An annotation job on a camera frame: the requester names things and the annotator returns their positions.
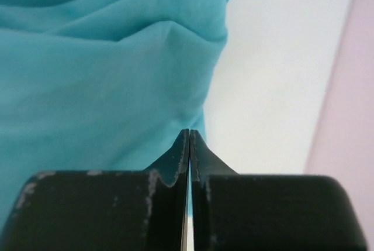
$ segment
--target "teal cloth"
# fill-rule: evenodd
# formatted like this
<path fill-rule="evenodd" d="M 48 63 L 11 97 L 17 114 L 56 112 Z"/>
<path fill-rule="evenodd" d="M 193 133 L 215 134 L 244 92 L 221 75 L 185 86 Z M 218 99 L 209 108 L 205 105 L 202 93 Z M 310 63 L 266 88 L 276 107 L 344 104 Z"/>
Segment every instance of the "teal cloth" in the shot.
<path fill-rule="evenodd" d="M 228 0 L 0 0 L 0 227 L 40 170 L 139 170 L 203 102 Z"/>

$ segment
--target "pink wall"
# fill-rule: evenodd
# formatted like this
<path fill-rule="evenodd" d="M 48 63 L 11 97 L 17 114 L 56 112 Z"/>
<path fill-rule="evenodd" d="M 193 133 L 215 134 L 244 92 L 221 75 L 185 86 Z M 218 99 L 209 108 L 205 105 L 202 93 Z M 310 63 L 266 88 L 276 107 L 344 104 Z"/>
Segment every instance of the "pink wall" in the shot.
<path fill-rule="evenodd" d="M 374 0 L 353 0 L 306 171 L 340 181 L 374 246 Z"/>

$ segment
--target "turquoise fabric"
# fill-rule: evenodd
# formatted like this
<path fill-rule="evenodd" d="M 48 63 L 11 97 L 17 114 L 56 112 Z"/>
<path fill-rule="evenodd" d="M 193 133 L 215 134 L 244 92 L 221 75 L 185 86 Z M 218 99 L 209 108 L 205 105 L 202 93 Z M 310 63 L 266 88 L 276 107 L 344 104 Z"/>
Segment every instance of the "turquoise fabric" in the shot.
<path fill-rule="evenodd" d="M 0 0 L 0 227 L 40 170 L 139 170 L 202 105 L 228 0 Z"/>

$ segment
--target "scratched black plastic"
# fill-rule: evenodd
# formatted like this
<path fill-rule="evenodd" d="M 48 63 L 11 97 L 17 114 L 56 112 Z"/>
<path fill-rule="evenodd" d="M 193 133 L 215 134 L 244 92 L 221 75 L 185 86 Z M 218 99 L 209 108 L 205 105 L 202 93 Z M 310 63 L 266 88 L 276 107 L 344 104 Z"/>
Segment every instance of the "scratched black plastic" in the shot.
<path fill-rule="evenodd" d="M 24 186 L 1 251 L 181 250 L 189 131 L 140 172 L 49 172 Z"/>

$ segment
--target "worn paint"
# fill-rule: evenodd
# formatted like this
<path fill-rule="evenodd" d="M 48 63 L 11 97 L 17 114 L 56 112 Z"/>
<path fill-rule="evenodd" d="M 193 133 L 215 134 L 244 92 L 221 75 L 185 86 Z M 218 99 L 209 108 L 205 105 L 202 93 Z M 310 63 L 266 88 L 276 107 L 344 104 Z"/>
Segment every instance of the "worn paint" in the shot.
<path fill-rule="evenodd" d="M 44 172 L 39 172 L 39 173 L 36 173 L 35 177 L 38 179 L 38 180 L 42 180 L 46 177 L 50 177 L 50 176 L 53 176 L 56 174 L 56 171 L 44 171 Z"/>
<path fill-rule="evenodd" d="M 112 207 L 116 207 L 118 202 L 118 197 L 114 197 Z"/>
<path fill-rule="evenodd" d="M 151 170 L 148 176 L 148 196 L 146 197 L 148 217 L 152 215 L 152 197 L 156 192 L 156 184 L 159 173 L 157 170 Z"/>
<path fill-rule="evenodd" d="M 205 190 L 206 190 L 206 199 L 208 200 L 208 202 L 210 202 L 211 190 L 210 190 L 210 180 L 209 180 L 209 178 L 207 178 L 207 180 L 205 182 Z"/>
<path fill-rule="evenodd" d="M 217 235 L 211 235 L 210 236 L 210 242 L 211 243 L 217 243 L 218 241 L 217 241 Z"/>
<path fill-rule="evenodd" d="M 91 171 L 87 171 L 87 175 L 88 176 L 98 176 L 98 175 L 101 175 L 103 174 L 103 171 L 95 171 L 95 170 L 91 170 Z"/>
<path fill-rule="evenodd" d="M 171 184 L 171 186 L 173 186 L 173 185 L 178 181 L 178 177 L 179 177 L 179 175 L 180 175 L 180 173 L 181 173 L 181 170 L 182 170 L 182 167 L 183 167 L 183 162 L 184 162 L 183 155 L 184 155 L 184 147 L 183 147 L 183 153 L 182 153 L 181 159 L 179 160 L 179 163 L 178 163 L 178 169 L 177 169 L 177 171 L 175 172 L 175 175 L 174 175 L 174 181 L 173 181 L 173 183 Z"/>
<path fill-rule="evenodd" d="M 37 184 L 36 183 L 29 183 L 29 184 L 26 184 L 18 198 L 18 201 L 17 201 L 17 204 L 16 204 L 16 208 L 17 209 L 21 209 L 25 202 L 26 202 L 26 197 L 28 195 L 32 195 L 34 192 L 35 192 L 35 188 L 36 188 Z"/>
<path fill-rule="evenodd" d="M 197 150 L 196 150 L 196 132 L 195 131 L 193 132 L 193 148 L 195 150 L 195 163 L 196 163 L 196 168 L 194 169 L 196 170 L 196 178 L 198 179 L 198 181 L 200 181 L 199 159 L 198 159 L 198 155 L 196 154 Z"/>

